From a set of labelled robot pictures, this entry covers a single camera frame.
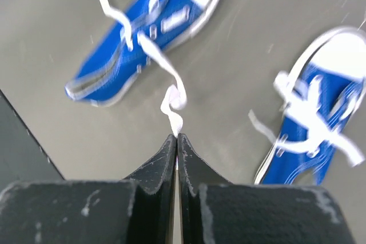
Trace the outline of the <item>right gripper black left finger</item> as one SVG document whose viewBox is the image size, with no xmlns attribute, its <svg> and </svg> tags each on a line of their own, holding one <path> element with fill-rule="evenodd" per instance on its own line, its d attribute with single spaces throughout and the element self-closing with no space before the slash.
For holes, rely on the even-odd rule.
<svg viewBox="0 0 366 244">
<path fill-rule="evenodd" d="M 177 140 L 125 179 L 14 182 L 1 192 L 2 243 L 168 243 Z"/>
</svg>

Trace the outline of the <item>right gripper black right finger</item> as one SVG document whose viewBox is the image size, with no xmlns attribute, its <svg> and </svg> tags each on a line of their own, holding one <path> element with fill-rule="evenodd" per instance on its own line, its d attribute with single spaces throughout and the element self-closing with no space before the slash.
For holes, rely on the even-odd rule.
<svg viewBox="0 0 366 244">
<path fill-rule="evenodd" d="M 235 185 L 185 134 L 177 138 L 184 243 L 354 243 L 343 213 L 317 186 Z"/>
</svg>

